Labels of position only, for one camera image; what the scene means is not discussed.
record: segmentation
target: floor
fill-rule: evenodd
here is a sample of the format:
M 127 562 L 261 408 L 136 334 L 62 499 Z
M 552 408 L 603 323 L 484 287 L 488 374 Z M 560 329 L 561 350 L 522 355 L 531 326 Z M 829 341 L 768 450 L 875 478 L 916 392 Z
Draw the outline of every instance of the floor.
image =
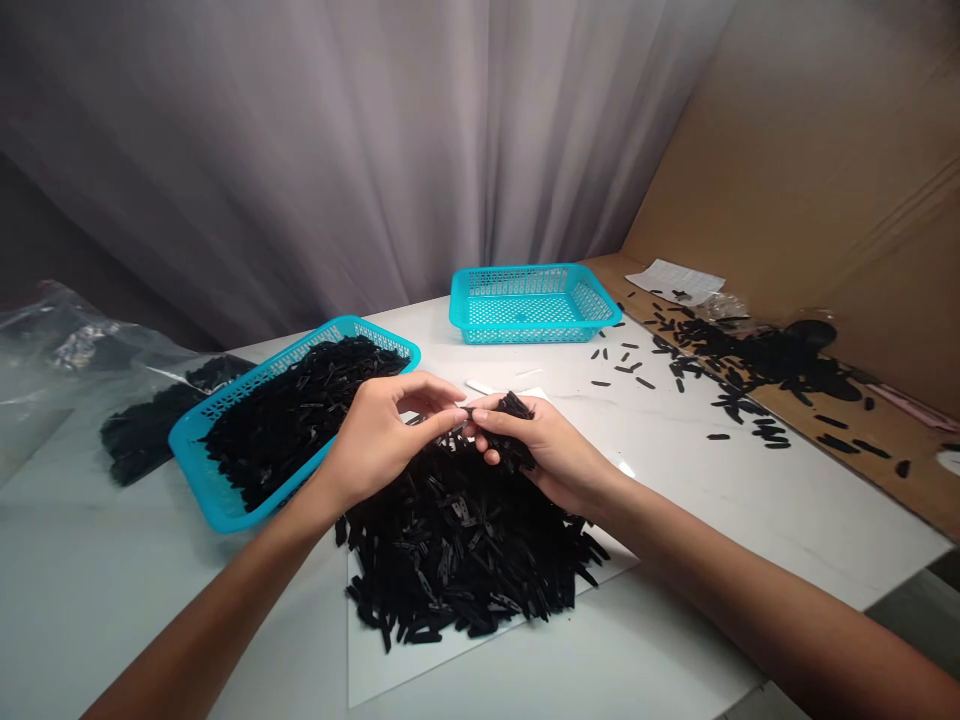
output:
M 960 558 L 957 551 L 951 555 L 955 561 Z M 960 592 L 939 575 L 929 569 L 917 573 L 870 608 L 867 615 L 960 680 Z M 809 716 L 784 695 L 775 683 L 767 682 L 730 708 L 721 718 L 808 720 Z

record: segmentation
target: left hand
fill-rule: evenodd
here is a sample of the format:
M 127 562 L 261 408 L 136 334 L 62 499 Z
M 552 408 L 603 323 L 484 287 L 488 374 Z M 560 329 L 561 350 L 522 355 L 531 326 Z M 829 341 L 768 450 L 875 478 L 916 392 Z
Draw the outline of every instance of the left hand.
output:
M 457 401 L 466 395 L 425 372 L 367 380 L 357 390 L 340 433 L 323 464 L 298 496 L 333 492 L 346 511 L 388 485 L 413 456 L 467 419 Z M 425 416 L 406 425 L 400 413 Z

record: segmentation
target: wooden board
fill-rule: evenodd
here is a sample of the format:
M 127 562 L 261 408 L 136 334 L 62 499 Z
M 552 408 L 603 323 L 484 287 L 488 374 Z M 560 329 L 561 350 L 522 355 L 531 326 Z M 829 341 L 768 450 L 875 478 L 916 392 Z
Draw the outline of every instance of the wooden board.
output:
M 654 301 L 661 306 L 673 305 L 624 279 L 624 275 L 641 272 L 646 267 L 625 255 L 604 255 L 584 260 L 582 264 L 593 270 L 611 297 L 620 302 L 634 320 L 653 320 Z M 636 293 L 633 297 L 627 297 L 633 292 Z M 657 334 L 673 343 L 670 333 Z M 814 402 L 811 408 L 800 403 L 792 393 L 773 385 L 757 388 L 750 397 L 815 443 L 818 435 L 829 432 L 841 440 L 849 442 L 852 438 L 859 438 L 886 450 L 893 456 L 892 460 L 866 452 L 847 455 L 816 443 L 824 452 L 831 453 L 858 475 L 870 480 L 954 543 L 960 543 L 960 477 L 948 472 L 936 459 L 941 445 L 960 443 L 960 435 L 932 430 L 872 393 L 868 386 L 857 386 L 865 397 L 875 399 L 874 410 L 867 411 L 862 402 L 844 402 L 822 393 L 810 394 Z M 844 422 L 850 430 L 826 425 L 814 417 L 817 414 Z M 894 471 L 896 463 L 904 459 L 911 461 L 906 479 Z

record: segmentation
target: bag of black clips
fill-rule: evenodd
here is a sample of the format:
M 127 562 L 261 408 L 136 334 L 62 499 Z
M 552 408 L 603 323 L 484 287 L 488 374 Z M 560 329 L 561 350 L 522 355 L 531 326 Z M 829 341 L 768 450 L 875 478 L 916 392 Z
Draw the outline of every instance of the bag of black clips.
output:
M 131 485 L 173 457 L 167 436 L 187 410 L 252 367 L 107 318 L 44 282 L 37 302 L 0 313 L 0 485 L 65 433 L 89 435 L 72 444 L 96 449 L 97 466 Z

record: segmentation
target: white foam sheet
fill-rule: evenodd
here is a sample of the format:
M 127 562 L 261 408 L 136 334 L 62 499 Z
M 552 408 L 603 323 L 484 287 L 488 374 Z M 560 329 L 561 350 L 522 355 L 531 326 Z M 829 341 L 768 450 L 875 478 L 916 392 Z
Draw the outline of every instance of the white foam sheet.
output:
M 587 527 L 585 531 L 589 532 L 610 553 L 610 560 L 605 561 L 602 567 L 591 564 L 587 568 L 598 583 L 604 583 L 637 564 L 637 558 L 629 550 L 599 527 Z M 350 578 L 360 574 L 356 553 L 350 553 L 347 559 L 347 584 Z M 580 576 L 577 576 L 576 581 L 577 595 L 593 589 Z M 427 645 L 398 645 L 394 642 L 393 649 L 387 654 L 383 651 L 383 637 L 380 631 L 368 628 L 360 622 L 352 602 L 349 602 L 348 607 L 347 692 L 350 708 L 412 680 L 448 660 L 453 660 L 458 655 L 485 642 L 495 640 L 503 633 L 526 622 L 521 615 L 511 623 L 502 624 L 493 635 L 473 639 L 467 637 L 466 632 L 457 632 L 451 625 L 443 631 L 441 642 Z M 542 620 L 531 621 L 533 625 L 542 622 Z M 396 629 L 393 632 L 393 639 L 395 638 Z

